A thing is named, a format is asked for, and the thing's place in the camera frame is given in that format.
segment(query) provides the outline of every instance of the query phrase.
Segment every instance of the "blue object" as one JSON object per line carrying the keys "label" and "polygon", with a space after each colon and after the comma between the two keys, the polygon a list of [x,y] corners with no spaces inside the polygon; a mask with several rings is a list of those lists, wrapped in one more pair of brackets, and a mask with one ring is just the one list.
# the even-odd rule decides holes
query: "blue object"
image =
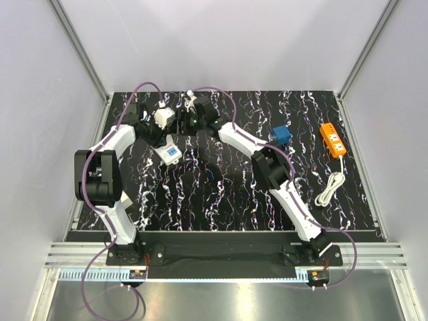
{"label": "blue object", "polygon": [[292,137],[286,125],[275,127],[272,130],[272,136],[274,136],[281,145],[288,144]]}
{"label": "blue object", "polygon": [[169,156],[173,156],[174,154],[177,153],[177,150],[174,147],[172,147],[172,148],[168,149],[167,152],[168,152]]}

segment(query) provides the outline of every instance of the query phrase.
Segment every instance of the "white wall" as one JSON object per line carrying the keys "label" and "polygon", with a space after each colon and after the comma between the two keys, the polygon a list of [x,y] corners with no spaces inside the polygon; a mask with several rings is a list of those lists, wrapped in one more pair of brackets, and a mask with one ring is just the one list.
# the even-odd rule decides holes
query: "white wall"
{"label": "white wall", "polygon": [[339,90],[387,0],[62,0],[106,89]]}
{"label": "white wall", "polygon": [[402,1],[345,98],[388,236],[428,314],[428,2]]}
{"label": "white wall", "polygon": [[24,320],[102,101],[46,0],[2,0],[0,30],[0,314]]}

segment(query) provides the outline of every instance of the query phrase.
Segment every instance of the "orange power strip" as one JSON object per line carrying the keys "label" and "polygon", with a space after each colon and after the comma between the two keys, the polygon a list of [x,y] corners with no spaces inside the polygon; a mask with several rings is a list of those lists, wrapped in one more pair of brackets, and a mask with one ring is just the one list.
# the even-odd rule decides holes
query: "orange power strip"
{"label": "orange power strip", "polygon": [[328,122],[327,124],[322,125],[320,132],[334,158],[338,158],[339,156],[346,154],[346,148],[331,123]]}

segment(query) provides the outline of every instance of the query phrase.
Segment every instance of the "marbled tabletop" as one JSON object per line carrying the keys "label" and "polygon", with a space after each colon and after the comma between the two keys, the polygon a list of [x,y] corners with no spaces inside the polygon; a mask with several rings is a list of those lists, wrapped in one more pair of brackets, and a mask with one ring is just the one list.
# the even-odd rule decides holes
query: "marbled tabletop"
{"label": "marbled tabletop", "polygon": [[[130,93],[114,94],[104,127],[106,134],[116,123]],[[231,102],[218,92],[209,95],[222,115],[232,117]],[[295,185],[309,210],[321,224],[343,229],[374,229],[374,223],[344,123],[333,92],[230,92],[237,103],[237,124],[254,136],[270,139],[272,128],[286,125],[292,140],[285,147],[296,169]],[[184,92],[164,93],[167,106],[185,103]],[[138,94],[149,108],[157,93]],[[346,181],[329,206],[314,206],[331,172],[340,170],[329,155],[320,127],[333,123],[346,149]],[[133,200],[130,218],[144,231],[275,231],[293,225],[269,193],[255,189],[251,161],[233,147],[204,132],[175,136],[183,152],[176,165],[167,167],[144,141],[138,140],[120,159],[124,190]],[[98,216],[83,206],[80,230],[103,230]]]}

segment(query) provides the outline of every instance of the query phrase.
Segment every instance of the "cable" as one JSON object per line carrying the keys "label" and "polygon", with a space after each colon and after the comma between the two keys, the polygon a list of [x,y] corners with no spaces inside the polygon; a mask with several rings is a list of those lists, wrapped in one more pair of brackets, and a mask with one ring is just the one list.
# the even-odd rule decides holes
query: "cable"
{"label": "cable", "polygon": [[[128,110],[128,107],[129,107],[129,105],[130,105],[130,103],[132,101],[132,98],[137,93],[138,89],[140,89],[141,87],[143,87],[145,85],[152,85],[152,86],[154,86],[156,88],[156,90],[158,91],[158,93],[159,93],[160,102],[163,103],[162,92],[161,92],[161,90],[159,89],[159,87],[156,84],[154,84],[152,82],[143,82],[143,83],[139,84],[134,89],[134,91],[131,93],[128,101],[126,102],[125,107],[124,107],[124,109],[122,111],[122,114],[119,117],[118,124],[116,125],[115,130],[113,130],[104,140],[102,140],[101,143],[99,143],[98,146],[96,148],[94,148],[94,150],[89,154],[89,157],[88,157],[88,159],[86,159],[86,162],[85,162],[85,165],[84,165],[84,168],[83,168],[83,171],[82,171],[82,194],[83,194],[83,198],[85,200],[85,203],[93,211],[101,213],[100,215],[105,215],[104,217],[106,218],[106,221],[109,224],[109,226],[110,226],[110,228],[112,230],[112,233],[113,233],[112,243],[110,243],[109,245],[107,245],[104,249],[102,249],[98,254],[96,254],[91,259],[91,261],[89,262],[88,266],[86,266],[86,269],[85,269],[85,271],[83,273],[83,276],[82,276],[82,281],[80,282],[80,293],[82,294],[82,299],[83,299],[83,302],[85,303],[85,307],[88,309],[88,311],[91,313],[91,315],[93,315],[95,318],[97,318],[99,320],[102,320],[102,321],[112,321],[112,320],[105,319],[105,318],[99,316],[97,313],[95,313],[95,311],[93,311],[93,309],[91,309],[91,307],[89,305],[89,302],[87,301],[86,296],[85,296],[84,281],[85,281],[85,278],[86,278],[86,274],[88,273],[91,265],[95,262],[95,260],[98,259],[100,257],[100,255],[103,254],[105,251],[107,251],[108,249],[110,249],[114,244],[116,244],[117,230],[116,230],[115,226],[113,225],[113,222],[111,221],[111,219],[109,218],[109,216],[106,215],[106,212],[103,209],[99,209],[99,208],[95,207],[91,203],[91,201],[89,200],[88,192],[86,190],[86,173],[88,172],[89,164],[90,164],[91,160],[94,158],[94,155],[118,132],[118,129],[119,129],[120,125],[122,124],[123,118],[125,117],[126,111]],[[132,288],[132,291],[134,292],[134,294],[136,296],[136,309],[135,309],[135,311],[129,317],[127,317],[125,319],[122,319],[120,321],[129,321],[137,313],[138,307],[140,305],[139,293],[134,288]]]}
{"label": "cable", "polygon": [[340,172],[335,172],[328,177],[328,182],[326,185],[326,189],[324,192],[319,194],[315,198],[315,205],[316,206],[322,206],[325,207],[329,204],[331,201],[334,192],[342,186],[342,184],[345,182],[345,175],[343,174],[343,159],[342,155],[339,156],[340,160]]}
{"label": "cable", "polygon": [[[219,89],[219,88],[216,88],[216,87],[201,87],[201,88],[197,88],[197,89],[195,89],[195,90],[193,90],[194,92],[197,92],[197,91],[199,91],[199,90],[217,90],[218,92],[221,92],[222,94],[224,94],[224,95],[226,95],[230,100],[231,100],[231,102],[232,102],[232,104],[233,104],[233,118],[232,118],[232,128],[235,130],[235,132],[236,133],[238,133],[239,135],[241,135],[242,137],[244,137],[244,138],[246,138],[247,140],[249,140],[250,142],[252,142],[252,143],[254,143],[254,144],[257,144],[257,145],[260,145],[260,146],[264,146],[264,147],[268,147],[268,148],[270,148],[270,149],[273,149],[273,150],[275,150],[275,151],[277,151],[277,152],[279,152],[284,158],[285,158],[285,160],[287,161],[287,163],[288,163],[288,166],[290,167],[290,172],[291,172],[291,175],[290,175],[290,179],[288,180],[288,182],[287,182],[287,185],[286,185],[286,187],[287,187],[287,189],[288,189],[288,187],[290,186],[290,184],[291,184],[291,182],[294,180],[294,177],[295,177],[295,175],[296,175],[296,171],[294,170],[294,166],[293,166],[293,164],[292,164],[292,162],[291,162],[291,160],[290,160],[290,158],[287,156],[287,154],[284,152],[284,151],[282,151],[281,149],[279,149],[278,147],[275,147],[275,146],[272,146],[272,145],[270,145],[270,144],[260,144],[260,143],[256,143],[251,137],[248,137],[248,135],[246,135],[244,132],[241,132],[241,131],[239,131],[239,130],[237,130],[236,129],[236,125],[235,125],[235,121],[236,121],[236,114],[237,114],[237,111],[236,111],[236,103],[235,103],[235,100],[233,100],[233,98],[232,98],[232,96],[230,96],[227,92],[225,92],[224,90],[221,90],[221,89]],[[297,206],[297,208],[299,209],[299,211],[300,211],[300,213],[304,216],[304,218],[306,219],[306,220],[308,220],[311,224],[313,224],[313,225],[315,225],[315,226],[317,226],[317,227],[319,227],[320,229],[325,229],[326,231],[336,231],[336,232],[340,232],[340,233],[342,233],[343,235],[345,235],[348,239],[349,239],[349,241],[351,242],[351,244],[352,244],[352,247],[354,248],[354,263],[353,263],[353,265],[352,265],[352,267],[351,267],[351,269],[350,269],[350,271],[349,271],[349,273],[346,275],[346,277],[345,278],[343,278],[343,280],[341,280],[341,281],[339,281],[339,282],[337,282],[337,283],[335,283],[335,284],[332,284],[331,286],[329,286],[329,288],[335,288],[336,286],[339,286],[339,285],[341,285],[341,284],[343,284],[353,273],[354,273],[354,271],[355,271],[355,267],[356,267],[356,261],[357,261],[357,259],[358,259],[358,253],[357,253],[357,250],[356,250],[356,244],[355,244],[355,241],[354,241],[354,239],[352,238],[352,236],[350,236],[350,234],[348,233],[348,232],[346,232],[346,231],[344,231],[344,230],[341,230],[341,229],[337,229],[337,228],[334,228],[334,227],[327,227],[327,226],[323,226],[323,225],[321,225],[321,224],[319,224],[318,222],[315,222],[313,219],[311,219],[311,218],[309,218],[309,216],[307,216],[307,214],[305,214],[305,212],[303,211],[303,209],[300,207],[300,205],[299,205],[299,203],[297,202],[297,200],[296,200],[296,198],[293,196],[293,194],[292,193],[289,193],[290,194],[290,196],[291,196],[291,198],[292,198],[292,200],[293,200],[293,202],[296,204],[296,206]]]}

